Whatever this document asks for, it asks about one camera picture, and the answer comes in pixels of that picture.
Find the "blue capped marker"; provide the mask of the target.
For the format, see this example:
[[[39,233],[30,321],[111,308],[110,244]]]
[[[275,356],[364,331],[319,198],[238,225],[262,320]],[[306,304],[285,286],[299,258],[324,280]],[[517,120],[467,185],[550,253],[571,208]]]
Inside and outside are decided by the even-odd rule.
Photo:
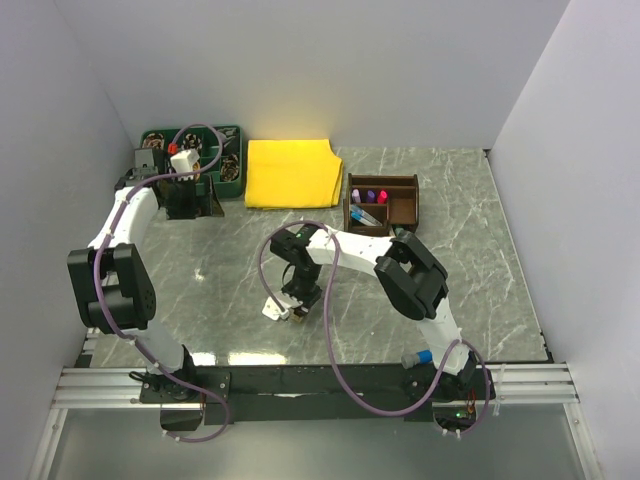
[[[373,226],[377,226],[377,223],[370,221],[369,219],[363,217],[361,214],[356,213],[356,212],[351,212],[350,216],[353,220],[358,221],[359,223],[365,225],[365,226],[369,226],[369,227],[373,227]]]

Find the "clear blue ballpoint pen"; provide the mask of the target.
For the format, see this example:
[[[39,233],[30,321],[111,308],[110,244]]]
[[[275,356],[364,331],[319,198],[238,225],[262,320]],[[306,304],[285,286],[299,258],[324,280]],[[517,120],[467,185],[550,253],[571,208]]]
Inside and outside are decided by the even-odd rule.
[[[370,213],[368,213],[367,211],[365,211],[364,209],[362,209],[360,206],[355,205],[355,204],[351,204],[349,207],[350,213],[351,212],[356,212],[361,214],[363,217],[369,219],[372,222],[377,223],[377,226],[381,226],[382,222],[379,221],[377,218],[375,218],[373,215],[371,215]]]

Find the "pink highlighter marker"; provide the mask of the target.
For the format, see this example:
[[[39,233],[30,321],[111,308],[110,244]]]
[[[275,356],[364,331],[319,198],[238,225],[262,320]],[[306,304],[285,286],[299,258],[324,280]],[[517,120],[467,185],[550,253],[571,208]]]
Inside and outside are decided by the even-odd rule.
[[[389,204],[389,195],[386,190],[380,190],[377,194],[377,204],[379,205],[388,205]]]

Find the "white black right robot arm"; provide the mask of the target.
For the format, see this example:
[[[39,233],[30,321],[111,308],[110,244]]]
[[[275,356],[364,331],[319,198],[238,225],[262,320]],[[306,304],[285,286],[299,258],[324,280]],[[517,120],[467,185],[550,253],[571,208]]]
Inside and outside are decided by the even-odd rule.
[[[276,230],[261,246],[294,268],[278,293],[267,292],[262,314],[277,321],[292,313],[304,316],[329,289],[318,285],[323,266],[345,268],[377,278],[391,305],[417,322],[433,366],[441,370],[438,387],[445,401],[464,399],[473,389],[479,355],[463,343],[448,299],[448,273],[410,231],[394,237],[348,233],[323,223],[296,221]]]

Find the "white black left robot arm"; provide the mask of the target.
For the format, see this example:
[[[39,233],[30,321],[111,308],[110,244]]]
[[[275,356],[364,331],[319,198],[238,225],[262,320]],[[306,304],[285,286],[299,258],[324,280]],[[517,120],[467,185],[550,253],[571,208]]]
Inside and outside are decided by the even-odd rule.
[[[83,324],[130,344],[145,362],[132,373],[152,392],[174,401],[193,399],[200,378],[188,349],[156,320],[156,293],[138,251],[161,207],[196,206],[200,155],[195,147],[143,148],[114,187],[114,203],[99,234],[73,250],[67,268]]]

